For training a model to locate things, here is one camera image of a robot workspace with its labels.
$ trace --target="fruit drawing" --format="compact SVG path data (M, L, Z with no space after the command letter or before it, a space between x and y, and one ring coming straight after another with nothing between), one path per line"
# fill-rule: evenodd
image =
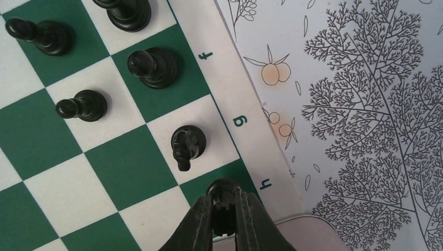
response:
M289 54L277 61L274 61L272 58L271 49L269 49L269 45L267 45L268 63L250 59L245 56L243 58L253 65L260 66L262 68L261 75L264 83L272 86L278 84L278 82L286 82L289 79L291 70L289 65L284 62L288 56Z
M297 141L297 136L295 135L294 128L295 128L295 117L291 121L291 125L286 123L279 123L280 122L280 114L277 112L271 112L269 113L266 109L263 109L263 113L267 118L267 122L271 124L272 129L274 129L275 132L277 132L278 127L278 133L281 137L286 138L286 145L285 150L288 149L288 146L292 139L294 139L295 142Z

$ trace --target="line drawing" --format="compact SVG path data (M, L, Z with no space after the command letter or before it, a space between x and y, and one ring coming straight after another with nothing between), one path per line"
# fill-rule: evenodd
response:
M318 166L317 164L314 164L314 169L315 169L318 173L320 173L320 168L319 168L319 166Z
M273 111L271 113L269 113L266 109L262 108L266 118L267 118L267 122L271 123L271 124L277 124L280 122L280 114L278 114L277 112Z
M295 135L295 132L294 132L294 128L295 128L295 117L292 119L291 125L283 124L278 129L278 132L280 133L280 135L282 137L287 138L285 150L288 149L291 139L294 139L295 142L298 143L297 136Z
M308 17L305 15L305 19L303 20L303 37L306 37L306 33L308 33Z
M308 191L309 185L311 184L311 175L306 176L305 178L305 190Z
M269 63L257 61L255 59L250 59L247 57L243 57L246 61L249 63L260 66L262 68L262 79L263 82L267 85L276 85L279 82L286 82L290 75L291 70L287 63L285 63L285 60L288 58L289 53L282 57L281 59L277 61L273 61L271 49L269 48L269 45L267 44L267 59Z
M293 173L291 170L289 170L289 174L291 175L292 179L295 177L295 173Z
M256 15L255 8L257 0L227 0L229 4L229 12L231 13L232 29L234 30L234 38L237 41L236 24L241 18L247 21L254 21Z
M399 0L361 3L328 9L327 28L305 44L335 76L310 85L301 114L313 137L332 141L326 156L344 163L312 211L350 250L388 250L412 221L427 250L442 250L443 65L415 71L420 15Z
M295 81L295 87L297 88L298 95L301 96L301 86L298 81Z
M298 143L297 136L295 135L295 117L292 118L291 125L280 122L280 114L277 112L268 112L266 109L262 108L264 115L266 116L267 122L272 126L278 127L278 133L281 137L286 138L285 150L288 149L291 140L294 139L295 142Z
M316 3L316 0L311 0L308 2L308 9L312 8L312 6L314 6L314 4Z

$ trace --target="green square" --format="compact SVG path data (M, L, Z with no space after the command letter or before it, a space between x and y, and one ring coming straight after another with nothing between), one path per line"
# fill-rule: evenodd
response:
M5 20L20 17L34 23L52 20L71 27L74 45L63 56L45 55L34 44L19 41L45 86L109 56L81 0L31 0L3 14L3 17Z
M146 125L85 155L118 210L177 186Z
M0 110L0 147L23 180L81 153L46 89Z
M155 90L145 86L127 68L127 57L132 52L152 47L167 49L177 60L178 78L165 89ZM202 72L178 25L171 26L118 52L112 58L146 122L150 122L209 94L209 88Z
M181 184L180 188L189 205L193 205L197 197L205 195L209 185L218 178L231 178L236 180L243 191L253 192L260 198L243 161L238 159L212 172Z
M58 236L22 182L0 192L0 249L34 250Z
M141 250L119 213L62 237L69 251Z

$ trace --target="black chess piece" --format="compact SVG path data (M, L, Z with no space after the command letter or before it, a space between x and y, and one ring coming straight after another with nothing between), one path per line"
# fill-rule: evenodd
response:
M153 89L166 88L177 78L177 62L162 48L133 52L127 59L127 67L132 75Z
M64 119L79 118L86 122L94 122L104 116L108 104L99 92L82 90L74 98L60 100L55 111Z
M148 0L93 0L101 8L107 9L111 23L127 31L139 31L151 19L151 6Z
M172 155L178 163L179 170L189 171L190 160L198 158L205 151L206 136L200 128L185 125L172 134L171 146Z
M67 28L55 21L34 24L14 17L6 21L5 27L13 38L34 43L37 49L49 56L66 54L72 46Z

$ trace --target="orange fruit drawing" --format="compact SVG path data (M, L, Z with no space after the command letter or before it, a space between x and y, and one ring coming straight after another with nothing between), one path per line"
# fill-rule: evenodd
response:
M278 82L285 82L289 79L291 70L287 63L284 63L284 61L287 59L289 54L284 56L283 58L273 61L272 59L272 53L271 49L269 48L269 45L267 46L267 57L268 57L268 63L257 61L255 59L250 59L247 57L243 57L246 61L249 63L262 67L261 76L263 79L263 82L267 85L276 85Z

